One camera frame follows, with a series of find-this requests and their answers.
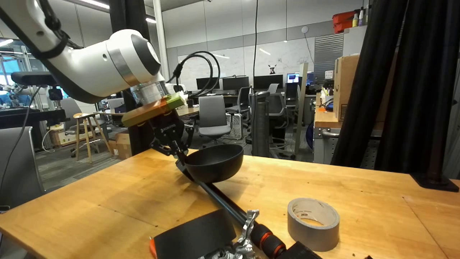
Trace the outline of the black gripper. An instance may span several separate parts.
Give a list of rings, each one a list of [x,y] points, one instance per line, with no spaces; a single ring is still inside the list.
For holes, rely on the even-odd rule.
[[[154,136],[151,146],[166,155],[179,155],[186,152],[183,142],[185,123],[176,110],[162,113],[149,120]]]

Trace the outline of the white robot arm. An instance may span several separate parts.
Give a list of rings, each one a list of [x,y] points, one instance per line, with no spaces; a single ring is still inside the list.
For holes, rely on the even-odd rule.
[[[0,0],[2,20],[75,99],[95,103],[131,86],[166,92],[162,63],[139,30],[123,28],[110,38],[77,47],[61,28],[48,0]]]

